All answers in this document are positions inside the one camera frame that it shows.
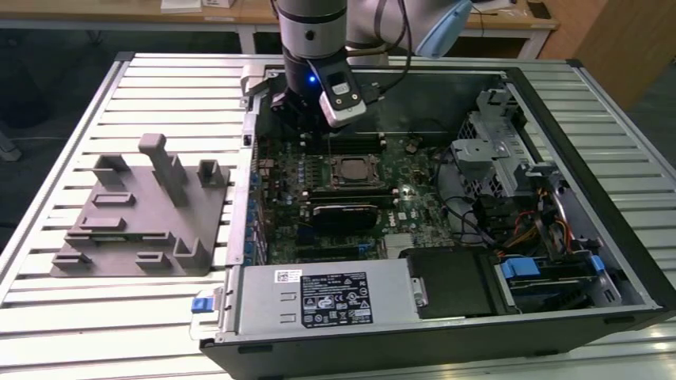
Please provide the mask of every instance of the barcode sticker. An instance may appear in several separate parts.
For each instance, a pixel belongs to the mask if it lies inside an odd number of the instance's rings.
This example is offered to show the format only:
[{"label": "barcode sticker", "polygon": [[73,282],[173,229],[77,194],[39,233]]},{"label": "barcode sticker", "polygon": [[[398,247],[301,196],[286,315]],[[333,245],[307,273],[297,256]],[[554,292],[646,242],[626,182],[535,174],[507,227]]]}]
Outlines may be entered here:
[{"label": "barcode sticker", "polygon": [[274,282],[275,283],[299,283],[299,277],[302,276],[302,270],[291,269],[286,271],[274,271]]}]

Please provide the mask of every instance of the green circuit board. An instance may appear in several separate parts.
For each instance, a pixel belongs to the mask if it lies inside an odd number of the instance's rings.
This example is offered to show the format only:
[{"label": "green circuit board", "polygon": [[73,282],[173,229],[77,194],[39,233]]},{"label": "green circuit board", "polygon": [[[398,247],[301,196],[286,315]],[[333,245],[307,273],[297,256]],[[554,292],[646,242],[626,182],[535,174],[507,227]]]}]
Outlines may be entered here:
[{"label": "green circuit board", "polygon": [[[439,161],[439,148],[422,146],[414,153],[405,150],[410,137],[387,137],[386,150],[370,154],[378,182],[398,189],[394,207],[378,209],[374,228],[357,234],[339,236],[317,235],[313,248],[362,246],[359,259],[386,257],[381,239],[386,234],[407,233],[414,246],[453,245],[447,219],[435,195],[430,177]],[[307,188],[331,187],[330,162],[335,157],[307,155],[297,144],[269,142],[259,151],[261,174],[265,185],[265,220],[267,231],[267,264],[297,262],[295,252],[307,248],[297,244],[297,229],[307,226],[302,216],[303,203],[298,200]]]}]

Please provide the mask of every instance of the floor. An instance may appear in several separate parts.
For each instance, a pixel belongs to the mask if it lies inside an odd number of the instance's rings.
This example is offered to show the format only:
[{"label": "floor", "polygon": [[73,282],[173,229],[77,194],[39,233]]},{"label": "floor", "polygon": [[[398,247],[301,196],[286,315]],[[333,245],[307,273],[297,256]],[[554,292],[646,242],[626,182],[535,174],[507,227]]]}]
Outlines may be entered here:
[{"label": "floor", "polygon": [[[257,39],[262,54],[278,53],[277,37],[261,34]],[[91,44],[85,32],[0,30],[0,69],[3,65],[27,70],[50,112],[45,122],[26,129],[7,128],[0,121],[0,128],[15,139],[22,151],[19,161],[0,162],[0,249],[11,236],[117,51],[239,52],[233,33],[102,32],[101,41]],[[670,66],[629,112],[671,165],[676,165],[674,86],[676,66]]]}]

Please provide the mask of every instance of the aluminum table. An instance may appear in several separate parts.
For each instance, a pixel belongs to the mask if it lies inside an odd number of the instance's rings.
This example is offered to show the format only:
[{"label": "aluminum table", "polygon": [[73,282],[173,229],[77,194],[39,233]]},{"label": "aluminum table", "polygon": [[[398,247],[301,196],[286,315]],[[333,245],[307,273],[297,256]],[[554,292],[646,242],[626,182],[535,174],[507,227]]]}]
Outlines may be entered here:
[{"label": "aluminum table", "polygon": [[[183,165],[217,159],[237,182],[246,66],[265,55],[119,54],[0,256],[0,378],[229,378],[190,338],[190,300],[223,280],[231,202],[205,277],[53,279],[63,243],[95,177],[99,154],[134,152],[149,132],[167,137]],[[676,279],[676,172],[582,68],[563,61],[417,59],[415,66],[518,66],[669,279]],[[543,144],[531,136],[541,155]],[[215,327],[202,314],[198,329]],[[671,322],[602,338],[566,354],[417,367],[326,378],[673,378]]]}]

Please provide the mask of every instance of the power supply label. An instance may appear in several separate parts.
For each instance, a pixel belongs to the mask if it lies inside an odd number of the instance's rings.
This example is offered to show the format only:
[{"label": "power supply label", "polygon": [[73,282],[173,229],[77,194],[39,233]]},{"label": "power supply label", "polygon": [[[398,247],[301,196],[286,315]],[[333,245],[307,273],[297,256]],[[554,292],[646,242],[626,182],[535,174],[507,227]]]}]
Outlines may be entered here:
[{"label": "power supply label", "polygon": [[307,329],[373,323],[366,272],[303,275],[299,294]]}]

